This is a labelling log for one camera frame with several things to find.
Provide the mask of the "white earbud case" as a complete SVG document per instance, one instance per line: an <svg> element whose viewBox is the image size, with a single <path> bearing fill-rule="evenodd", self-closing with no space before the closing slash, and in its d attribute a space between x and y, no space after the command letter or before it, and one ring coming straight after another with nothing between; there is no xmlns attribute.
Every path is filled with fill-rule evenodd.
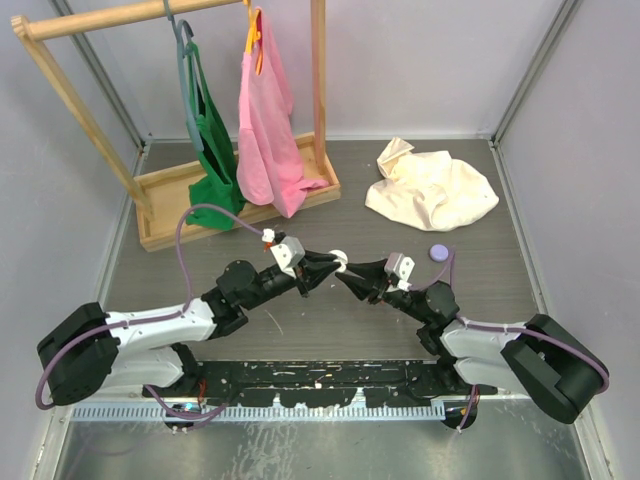
<svg viewBox="0 0 640 480"><path fill-rule="evenodd" d="M336 270L337 273L344 273L347 270L347 265L349 263L348 257L346 253L339 249L330 250L329 254L335 257L334 261L339 264L339 268Z"/></svg>

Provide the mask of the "lilac earbud case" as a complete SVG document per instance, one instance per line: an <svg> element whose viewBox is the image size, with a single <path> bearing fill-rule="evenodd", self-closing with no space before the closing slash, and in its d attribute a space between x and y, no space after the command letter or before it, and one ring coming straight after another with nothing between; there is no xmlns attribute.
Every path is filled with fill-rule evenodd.
<svg viewBox="0 0 640 480"><path fill-rule="evenodd" d="M443 263L449 259L449 248L443 244L434 244L429 249L429 256L432 261Z"/></svg>

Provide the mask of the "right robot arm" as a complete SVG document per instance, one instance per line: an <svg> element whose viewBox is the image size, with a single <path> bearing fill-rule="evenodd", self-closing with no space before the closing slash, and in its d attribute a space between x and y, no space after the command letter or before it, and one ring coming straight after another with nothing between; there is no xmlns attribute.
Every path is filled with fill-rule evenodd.
<svg viewBox="0 0 640 480"><path fill-rule="evenodd" d="M610 386L604 363L552 317L490 323L462 315L452 285L436 276L411 283L411 258L393 254L370 263L349 263L337 278L360 301L383 303L420 322L416 335L438 359L444 390L495 387L529 397L547 416L573 423L594 396Z"/></svg>

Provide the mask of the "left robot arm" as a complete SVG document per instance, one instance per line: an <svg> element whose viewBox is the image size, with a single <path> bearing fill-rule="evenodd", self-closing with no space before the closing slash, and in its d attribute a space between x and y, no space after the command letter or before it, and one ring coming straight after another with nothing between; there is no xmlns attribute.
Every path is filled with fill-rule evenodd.
<svg viewBox="0 0 640 480"><path fill-rule="evenodd" d="M274 265L257 271L235 260L213 289L180 305L137 312L106 312L98 302L77 307L36 347L43 367L37 407L72 405L124 386L191 395L200 372L188 343L231 335L247 323L247 311L291 290L306 297L347 263L339 250L318 253L290 242L270 251Z"/></svg>

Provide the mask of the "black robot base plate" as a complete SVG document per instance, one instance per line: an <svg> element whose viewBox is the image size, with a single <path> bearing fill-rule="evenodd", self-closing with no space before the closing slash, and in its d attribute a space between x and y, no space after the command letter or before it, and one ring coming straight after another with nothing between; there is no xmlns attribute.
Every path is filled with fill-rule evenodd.
<svg viewBox="0 0 640 480"><path fill-rule="evenodd" d="M425 360L198 361L184 344L173 350L182 376L166 387L149 381L142 387L144 396L166 402L166 424L172 429L200 427L234 406L344 407L357 399L368 408L430 406L440 400L446 408L440 422L467 428L475 421L480 396L497 392L446 385L438 362Z"/></svg>

